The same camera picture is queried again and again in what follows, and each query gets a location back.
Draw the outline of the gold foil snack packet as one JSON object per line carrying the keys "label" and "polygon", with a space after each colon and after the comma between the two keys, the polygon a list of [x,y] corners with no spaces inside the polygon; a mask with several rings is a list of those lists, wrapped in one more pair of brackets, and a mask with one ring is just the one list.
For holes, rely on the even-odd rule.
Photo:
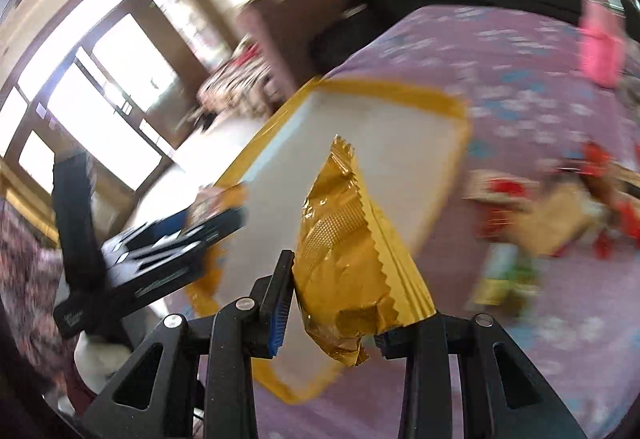
{"label": "gold foil snack packet", "polygon": [[345,367],[367,360],[364,337],[436,312],[410,251],[340,136],[305,199],[293,275],[307,334]]}

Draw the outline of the wooden glass door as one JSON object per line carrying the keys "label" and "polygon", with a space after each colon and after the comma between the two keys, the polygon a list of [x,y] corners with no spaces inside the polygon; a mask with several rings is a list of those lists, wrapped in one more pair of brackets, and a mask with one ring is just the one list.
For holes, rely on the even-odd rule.
{"label": "wooden glass door", "polygon": [[194,128],[198,89],[232,33],[209,0],[74,0],[1,95],[1,160],[38,192],[65,147],[127,191],[144,188]]}

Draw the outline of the yellow boxed snack packet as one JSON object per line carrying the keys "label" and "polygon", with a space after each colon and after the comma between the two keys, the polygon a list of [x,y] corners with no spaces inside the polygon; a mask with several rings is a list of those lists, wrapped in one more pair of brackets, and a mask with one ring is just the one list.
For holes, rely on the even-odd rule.
{"label": "yellow boxed snack packet", "polygon": [[592,219],[591,196],[584,186],[561,182],[521,214],[514,229],[529,255],[550,256],[587,228]]}

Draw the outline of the patterned daybed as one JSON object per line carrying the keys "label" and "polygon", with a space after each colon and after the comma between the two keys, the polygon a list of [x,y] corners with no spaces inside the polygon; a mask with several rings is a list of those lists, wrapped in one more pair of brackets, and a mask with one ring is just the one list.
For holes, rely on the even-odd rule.
{"label": "patterned daybed", "polygon": [[261,118],[277,110],[280,92],[262,50],[245,38],[231,58],[203,82],[196,99],[208,113]]}

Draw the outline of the yellow rimmed white tray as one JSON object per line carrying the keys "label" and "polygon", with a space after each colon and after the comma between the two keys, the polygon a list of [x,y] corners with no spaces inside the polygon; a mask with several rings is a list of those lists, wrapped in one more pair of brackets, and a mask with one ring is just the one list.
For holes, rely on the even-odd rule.
{"label": "yellow rimmed white tray", "polygon": [[188,289],[211,315],[294,251],[296,303],[258,384],[288,404],[367,360],[364,337],[436,311],[414,255],[431,233],[469,139],[464,101],[401,82],[320,79],[296,92],[214,186],[244,227],[206,251]]}

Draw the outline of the purple floral tablecloth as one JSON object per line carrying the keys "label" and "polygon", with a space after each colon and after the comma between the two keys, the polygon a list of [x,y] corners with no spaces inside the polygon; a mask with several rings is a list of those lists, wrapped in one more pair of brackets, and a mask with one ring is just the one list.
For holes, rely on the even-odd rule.
{"label": "purple floral tablecloth", "polygon": [[[469,104],[464,171],[546,177],[596,141],[634,165],[638,129],[617,96],[578,73],[578,31],[538,14],[424,6],[334,69],[444,90]],[[639,254],[619,241],[608,258],[585,242],[539,259],[540,292],[505,319],[591,438],[620,430],[639,393]],[[372,358],[307,403],[259,389],[260,431],[273,438],[389,438],[397,431],[402,366]]]}

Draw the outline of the pink sleeved thermos bottle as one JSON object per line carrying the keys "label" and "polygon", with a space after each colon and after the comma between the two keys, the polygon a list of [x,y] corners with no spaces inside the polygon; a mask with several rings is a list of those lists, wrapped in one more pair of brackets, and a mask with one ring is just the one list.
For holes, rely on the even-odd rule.
{"label": "pink sleeved thermos bottle", "polygon": [[579,69],[605,89],[615,89],[626,58],[625,17],[598,0],[582,0],[579,20]]}

